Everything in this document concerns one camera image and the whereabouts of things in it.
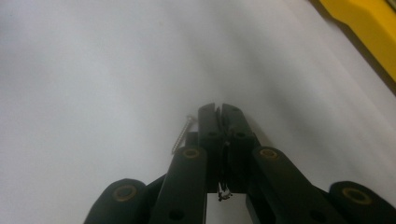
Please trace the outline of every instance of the yellow panel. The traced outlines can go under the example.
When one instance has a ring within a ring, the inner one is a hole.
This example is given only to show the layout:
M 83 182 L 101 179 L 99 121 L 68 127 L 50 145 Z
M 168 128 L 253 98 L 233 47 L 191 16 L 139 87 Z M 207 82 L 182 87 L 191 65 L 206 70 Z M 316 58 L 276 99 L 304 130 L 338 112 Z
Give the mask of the yellow panel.
M 395 0 L 320 0 L 329 13 L 346 23 L 396 81 Z

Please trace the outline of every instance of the white surface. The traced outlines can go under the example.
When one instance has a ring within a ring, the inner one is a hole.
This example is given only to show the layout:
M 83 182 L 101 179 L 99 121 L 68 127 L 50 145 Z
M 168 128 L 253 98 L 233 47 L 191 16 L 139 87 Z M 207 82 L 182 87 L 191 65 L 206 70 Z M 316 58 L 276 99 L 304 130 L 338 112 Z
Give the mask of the white surface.
M 0 223 L 82 223 L 124 177 L 163 175 L 211 102 L 322 188 L 359 182 L 396 205 L 396 101 L 308 1 L 2 1 Z M 250 223 L 209 195 L 207 223 Z

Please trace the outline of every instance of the gray background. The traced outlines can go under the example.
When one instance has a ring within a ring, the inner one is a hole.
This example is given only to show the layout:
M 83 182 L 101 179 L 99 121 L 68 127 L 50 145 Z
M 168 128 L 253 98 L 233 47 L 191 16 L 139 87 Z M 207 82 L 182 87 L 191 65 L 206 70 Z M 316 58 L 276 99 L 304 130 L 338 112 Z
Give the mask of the gray background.
M 185 116 L 212 102 L 314 185 L 396 205 L 394 95 L 310 2 L 6 0 L 0 223 L 82 223 L 110 183 L 163 175 Z M 208 195 L 207 223 L 250 223 L 244 200 Z

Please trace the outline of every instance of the yellow object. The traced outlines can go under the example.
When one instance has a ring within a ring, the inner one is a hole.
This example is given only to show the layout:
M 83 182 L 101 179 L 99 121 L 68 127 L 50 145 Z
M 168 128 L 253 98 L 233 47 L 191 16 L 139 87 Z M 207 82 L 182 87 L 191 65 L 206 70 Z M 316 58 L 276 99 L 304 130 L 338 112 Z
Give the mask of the yellow object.
M 395 0 L 320 0 L 329 13 L 346 23 L 396 81 Z

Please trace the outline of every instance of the black mechanical arm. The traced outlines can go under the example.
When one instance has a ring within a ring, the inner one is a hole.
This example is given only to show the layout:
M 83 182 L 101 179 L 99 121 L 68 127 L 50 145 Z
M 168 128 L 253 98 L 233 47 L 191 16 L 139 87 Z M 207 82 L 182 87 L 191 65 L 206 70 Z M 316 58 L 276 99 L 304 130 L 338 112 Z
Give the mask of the black mechanical arm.
M 206 194 L 221 201 L 231 192 L 247 195 L 253 223 L 396 223 L 395 208 L 362 185 L 313 186 L 284 153 L 259 143 L 239 108 L 205 105 L 198 120 L 166 175 L 148 185 L 114 182 L 84 223 L 202 224 Z

